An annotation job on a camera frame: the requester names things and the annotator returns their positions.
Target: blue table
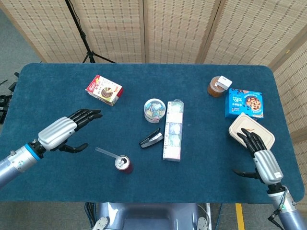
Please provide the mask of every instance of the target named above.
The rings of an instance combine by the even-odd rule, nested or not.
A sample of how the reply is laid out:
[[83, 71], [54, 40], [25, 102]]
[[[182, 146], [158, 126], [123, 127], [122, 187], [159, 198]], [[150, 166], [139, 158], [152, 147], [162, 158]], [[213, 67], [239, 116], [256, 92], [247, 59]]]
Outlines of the blue table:
[[[100, 74], [123, 86], [114, 107], [84, 89]], [[207, 93], [212, 77], [224, 75], [233, 87], [263, 93], [264, 119], [276, 138], [272, 148], [294, 199], [304, 187], [274, 77], [264, 66], [165, 64], [30, 64], [21, 71], [2, 134], [0, 157], [37, 138], [40, 130], [80, 108], [101, 109], [103, 118], [75, 133], [67, 144], [89, 147], [78, 154], [47, 152], [45, 158], [0, 190], [0, 201], [270, 203], [267, 187], [232, 168], [253, 171], [248, 151], [228, 134], [224, 97]], [[162, 160], [163, 143], [141, 149], [138, 142], [165, 118], [143, 117], [150, 98], [185, 103], [181, 162]], [[130, 157], [134, 171], [119, 172], [101, 147]]]

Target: robotic arm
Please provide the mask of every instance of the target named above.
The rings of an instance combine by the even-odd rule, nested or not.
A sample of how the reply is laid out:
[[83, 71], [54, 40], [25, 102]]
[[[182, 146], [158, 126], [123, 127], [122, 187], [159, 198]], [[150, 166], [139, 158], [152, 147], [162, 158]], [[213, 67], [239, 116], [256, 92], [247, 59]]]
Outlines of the robotic arm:
[[66, 145], [67, 139], [90, 121], [101, 118], [100, 110], [81, 109], [68, 117], [62, 117], [38, 133], [38, 140], [33, 140], [11, 151], [9, 156], [0, 161], [0, 189], [18, 175], [36, 164], [46, 151], [65, 151], [77, 153], [88, 144], [79, 147]]
[[296, 208], [296, 202], [288, 188], [281, 184], [283, 173], [273, 153], [266, 149], [261, 137], [256, 133], [249, 133], [244, 128], [241, 130], [245, 135], [241, 133], [237, 133], [237, 135], [245, 142], [255, 162], [256, 172], [241, 172], [236, 169], [233, 169], [233, 171], [239, 176], [260, 179], [262, 183], [268, 186], [268, 196], [276, 209], [268, 218], [270, 222], [282, 229], [274, 220], [279, 215], [285, 230], [307, 230], [305, 221]]

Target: gray floor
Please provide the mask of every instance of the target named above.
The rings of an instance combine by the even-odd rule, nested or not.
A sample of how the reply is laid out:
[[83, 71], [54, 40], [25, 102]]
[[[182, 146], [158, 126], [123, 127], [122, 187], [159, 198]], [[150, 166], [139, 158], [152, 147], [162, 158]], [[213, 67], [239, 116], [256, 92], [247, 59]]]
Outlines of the gray floor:
[[[0, 95], [9, 95], [7, 89], [17, 80], [14, 72], [20, 72], [28, 63], [40, 62], [39, 57], [25, 42], [4, 13], [0, 10]], [[83, 230], [89, 229], [83, 203], [0, 203], [0, 229], [12, 230]], [[216, 224], [220, 205], [212, 204], [213, 227]], [[268, 222], [272, 205], [243, 205], [246, 230], [277, 230]], [[234, 204], [223, 204], [219, 218], [219, 230], [237, 230]]]

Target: soda can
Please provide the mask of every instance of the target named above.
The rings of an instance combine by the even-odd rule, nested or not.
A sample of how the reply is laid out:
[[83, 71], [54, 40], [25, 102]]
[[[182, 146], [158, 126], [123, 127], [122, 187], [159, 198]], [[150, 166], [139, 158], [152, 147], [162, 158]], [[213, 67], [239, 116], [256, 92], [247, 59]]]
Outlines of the soda can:
[[119, 156], [115, 159], [115, 167], [126, 173], [126, 174], [130, 174], [133, 171], [133, 166], [131, 161], [129, 160], [129, 158], [127, 156]]

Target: beige container lid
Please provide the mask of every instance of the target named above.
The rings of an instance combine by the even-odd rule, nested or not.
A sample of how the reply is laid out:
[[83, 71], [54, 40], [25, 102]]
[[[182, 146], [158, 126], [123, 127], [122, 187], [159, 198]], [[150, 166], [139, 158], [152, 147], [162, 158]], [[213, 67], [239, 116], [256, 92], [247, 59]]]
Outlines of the beige container lid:
[[236, 139], [238, 142], [241, 143], [241, 145], [246, 147], [244, 141], [236, 134], [242, 133], [244, 135], [244, 133], [241, 131], [241, 128], [244, 128], [249, 132], [254, 132], [258, 134], [263, 140], [263, 143], [268, 150], [271, 149], [271, 147], [273, 146], [275, 141], [274, 135], [265, 127], [260, 125], [257, 121], [247, 116], [245, 113], [241, 113], [241, 115], [236, 118], [236, 120], [229, 127], [228, 131], [234, 139]]

